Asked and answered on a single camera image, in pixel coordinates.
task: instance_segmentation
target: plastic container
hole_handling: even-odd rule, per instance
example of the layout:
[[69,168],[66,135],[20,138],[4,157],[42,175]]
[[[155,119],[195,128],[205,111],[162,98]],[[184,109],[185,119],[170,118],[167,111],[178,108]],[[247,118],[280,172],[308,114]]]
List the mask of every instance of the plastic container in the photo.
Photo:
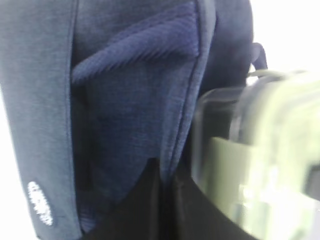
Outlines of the plastic container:
[[271,73],[198,102],[192,178],[259,240],[320,239],[320,78]]

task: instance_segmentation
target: embroidered logo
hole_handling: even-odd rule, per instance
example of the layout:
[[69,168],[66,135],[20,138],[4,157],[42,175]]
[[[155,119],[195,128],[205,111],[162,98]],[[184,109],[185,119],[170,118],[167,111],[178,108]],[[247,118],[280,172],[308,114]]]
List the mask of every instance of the embroidered logo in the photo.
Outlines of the embroidered logo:
[[30,202],[34,205],[34,211],[39,215],[40,220],[44,224],[52,226],[54,219],[51,214],[51,208],[40,186],[36,182],[31,181],[28,183],[27,188]]

